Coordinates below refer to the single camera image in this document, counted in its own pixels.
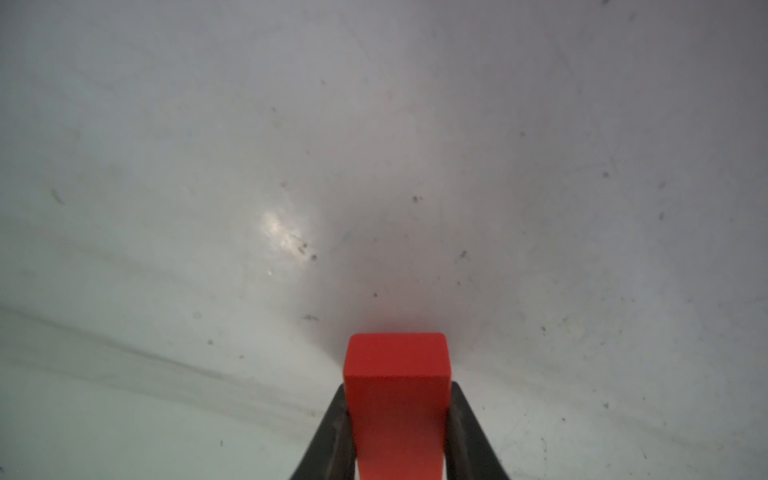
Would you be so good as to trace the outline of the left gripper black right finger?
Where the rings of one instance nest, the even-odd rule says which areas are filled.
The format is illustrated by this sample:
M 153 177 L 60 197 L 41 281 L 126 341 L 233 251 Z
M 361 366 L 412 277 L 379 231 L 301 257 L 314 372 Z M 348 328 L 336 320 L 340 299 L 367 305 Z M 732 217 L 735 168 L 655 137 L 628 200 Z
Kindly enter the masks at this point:
M 451 384 L 446 422 L 448 480 L 509 480 L 460 385 Z

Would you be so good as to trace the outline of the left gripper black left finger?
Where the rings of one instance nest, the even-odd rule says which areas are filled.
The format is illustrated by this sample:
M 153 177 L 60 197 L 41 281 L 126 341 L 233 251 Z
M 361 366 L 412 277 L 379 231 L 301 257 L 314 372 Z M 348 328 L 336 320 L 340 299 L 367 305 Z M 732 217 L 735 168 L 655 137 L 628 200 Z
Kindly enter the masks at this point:
M 291 480 L 354 480 L 356 447 L 344 385 L 334 394 Z

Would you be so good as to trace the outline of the red block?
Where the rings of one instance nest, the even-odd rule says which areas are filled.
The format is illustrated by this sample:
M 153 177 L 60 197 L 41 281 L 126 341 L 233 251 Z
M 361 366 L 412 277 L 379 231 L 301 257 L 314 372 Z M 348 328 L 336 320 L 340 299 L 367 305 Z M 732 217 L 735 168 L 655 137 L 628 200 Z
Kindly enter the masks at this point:
M 362 479 L 440 479 L 451 364 L 441 333 L 355 334 L 344 389 Z

